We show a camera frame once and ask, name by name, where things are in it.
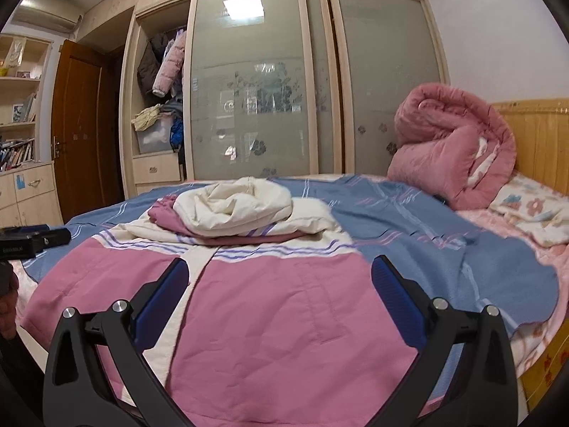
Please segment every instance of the blue grip pad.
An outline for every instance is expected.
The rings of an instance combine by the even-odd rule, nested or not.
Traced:
[[[140,352],[156,345],[166,323],[188,287],[190,270],[186,262],[180,260],[169,270],[164,273],[167,274],[166,277],[159,279],[159,287],[133,323],[134,346]]]
[[[421,351],[427,344],[426,317],[381,257],[372,263],[372,282],[405,343]]]

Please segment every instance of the pillow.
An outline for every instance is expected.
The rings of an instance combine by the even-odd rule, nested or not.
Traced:
[[[518,172],[489,208],[543,247],[569,243],[569,198]]]

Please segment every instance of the metal screw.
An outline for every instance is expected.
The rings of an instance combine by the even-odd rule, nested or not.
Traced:
[[[436,298],[432,303],[437,310],[446,310],[448,308],[448,302],[444,298]]]
[[[486,312],[490,315],[490,316],[498,316],[500,314],[500,311],[498,309],[498,307],[495,307],[494,305],[489,305],[486,308]]]
[[[126,301],[117,300],[116,302],[113,303],[113,311],[120,313],[120,312],[126,310],[127,306],[128,306],[128,303]]]
[[[75,315],[75,308],[70,307],[63,310],[64,318],[71,318],[73,315]]]

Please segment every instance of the wooden headboard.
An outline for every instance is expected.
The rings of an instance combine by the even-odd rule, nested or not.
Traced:
[[[511,101],[493,106],[516,137],[516,169],[569,194],[569,98]]]

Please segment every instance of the drawer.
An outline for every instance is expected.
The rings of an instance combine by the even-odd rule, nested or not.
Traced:
[[[136,184],[181,180],[180,165],[178,165],[177,154],[174,152],[134,158],[133,172]]]
[[[18,202],[22,225],[63,225],[59,201],[55,191],[46,192],[25,201]]]
[[[51,165],[29,168],[14,174],[14,186],[18,202],[53,191],[55,184]]]
[[[137,185],[137,195],[144,194],[146,192],[150,192],[156,188],[163,188],[164,186],[175,186],[180,184],[179,181],[164,181],[160,183],[148,183],[148,184],[138,184]]]
[[[20,212],[18,212],[17,205],[14,204],[5,209],[0,209],[0,228],[20,225]]]
[[[14,178],[12,175],[0,176],[0,209],[15,203]]]

